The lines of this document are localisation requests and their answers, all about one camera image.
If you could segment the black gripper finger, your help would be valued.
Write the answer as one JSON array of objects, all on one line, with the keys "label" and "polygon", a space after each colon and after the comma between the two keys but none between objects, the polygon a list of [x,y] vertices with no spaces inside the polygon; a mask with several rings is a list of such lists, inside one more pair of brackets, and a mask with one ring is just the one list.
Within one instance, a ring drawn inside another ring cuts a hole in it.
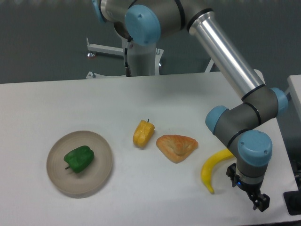
[{"label": "black gripper finger", "polygon": [[269,207],[270,197],[262,194],[260,190],[247,191],[246,193],[253,202],[253,210],[264,212]]},{"label": "black gripper finger", "polygon": [[226,175],[230,178],[232,182],[232,187],[235,187],[237,185],[237,179],[236,179],[236,163],[231,164],[226,171]]}]

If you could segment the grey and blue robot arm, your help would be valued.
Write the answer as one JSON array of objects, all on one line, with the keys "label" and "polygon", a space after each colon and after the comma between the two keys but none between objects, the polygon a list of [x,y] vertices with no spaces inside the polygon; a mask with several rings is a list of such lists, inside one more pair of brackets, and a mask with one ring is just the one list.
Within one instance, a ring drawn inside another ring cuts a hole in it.
[{"label": "grey and blue robot arm", "polygon": [[233,109],[213,108],[205,123],[237,159],[226,172],[232,185],[247,193],[254,209],[265,211],[270,199],[260,188],[272,141],[257,127],[287,109],[285,93],[266,87],[202,0],[95,0],[92,4],[99,21],[112,22],[124,39],[128,77],[155,74],[155,47],[162,37],[186,29],[198,39],[242,100]]}]

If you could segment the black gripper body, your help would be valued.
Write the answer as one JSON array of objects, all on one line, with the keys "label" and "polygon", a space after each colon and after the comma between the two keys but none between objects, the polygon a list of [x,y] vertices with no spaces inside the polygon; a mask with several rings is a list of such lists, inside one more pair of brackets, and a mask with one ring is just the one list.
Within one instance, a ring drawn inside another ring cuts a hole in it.
[{"label": "black gripper body", "polygon": [[247,177],[244,174],[236,174],[232,179],[232,186],[238,186],[247,193],[256,194],[260,192],[261,177]]}]

